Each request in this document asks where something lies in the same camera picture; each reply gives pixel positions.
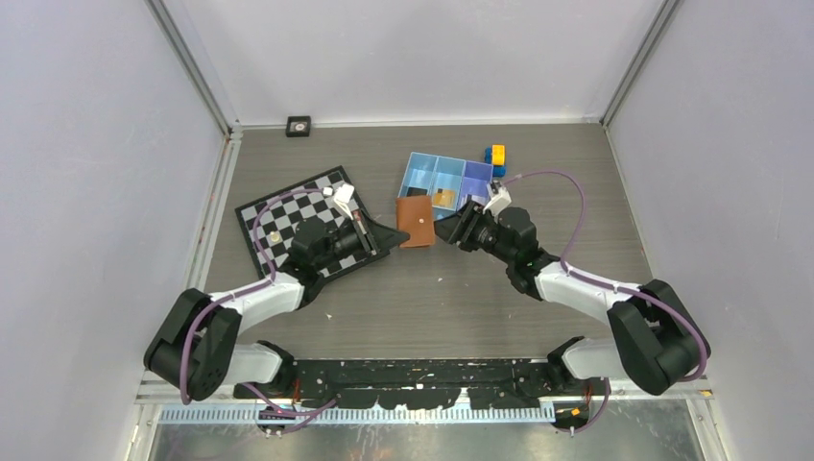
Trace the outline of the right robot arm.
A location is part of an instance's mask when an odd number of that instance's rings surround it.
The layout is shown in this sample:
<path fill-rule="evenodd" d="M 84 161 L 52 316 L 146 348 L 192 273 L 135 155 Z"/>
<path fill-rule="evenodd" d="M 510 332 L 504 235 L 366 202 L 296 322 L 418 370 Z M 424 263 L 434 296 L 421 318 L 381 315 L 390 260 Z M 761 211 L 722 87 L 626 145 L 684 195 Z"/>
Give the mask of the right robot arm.
<path fill-rule="evenodd" d="M 492 215 L 468 202 L 436 221 L 435 234 L 465 252 L 506 263 L 512 286 L 533 299 L 559 303 L 610 329 L 609 340 L 577 338 L 550 353 L 551 387 L 572 394 L 588 378 L 628 378 L 658 396 L 702 375 L 711 347 L 673 287 L 660 279 L 620 282 L 580 271 L 545 251 L 529 213 L 510 206 Z"/>

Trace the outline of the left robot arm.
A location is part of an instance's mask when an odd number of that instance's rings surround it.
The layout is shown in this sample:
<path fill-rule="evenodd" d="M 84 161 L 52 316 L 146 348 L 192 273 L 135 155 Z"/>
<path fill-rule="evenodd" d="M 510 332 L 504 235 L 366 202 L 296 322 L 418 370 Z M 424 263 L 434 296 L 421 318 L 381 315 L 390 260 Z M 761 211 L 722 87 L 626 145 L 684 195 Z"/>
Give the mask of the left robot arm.
<path fill-rule="evenodd" d="M 174 385 L 183 402 L 208 399 L 222 385 L 257 390 L 273 398 L 294 387 L 294 357 L 239 336 L 274 316 L 312 303 L 327 284 L 323 270 L 352 255 L 385 256 L 409 234 L 354 211 L 336 229 L 312 217 L 295 230 L 289 254 L 271 277 L 220 294 L 196 288 L 181 292 L 147 347 L 147 370 Z"/>

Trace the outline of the brown leather card holder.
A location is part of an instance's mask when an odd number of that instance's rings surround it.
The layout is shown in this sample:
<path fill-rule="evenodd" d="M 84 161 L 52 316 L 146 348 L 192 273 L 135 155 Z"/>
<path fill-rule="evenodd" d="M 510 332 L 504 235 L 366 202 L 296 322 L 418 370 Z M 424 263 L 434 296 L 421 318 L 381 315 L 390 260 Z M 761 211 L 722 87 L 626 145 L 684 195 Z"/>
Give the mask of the brown leather card holder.
<path fill-rule="evenodd" d="M 395 200 L 396 228 L 409 238 L 400 248 L 423 248 L 436 243 L 431 198 L 427 195 L 400 197 Z"/>

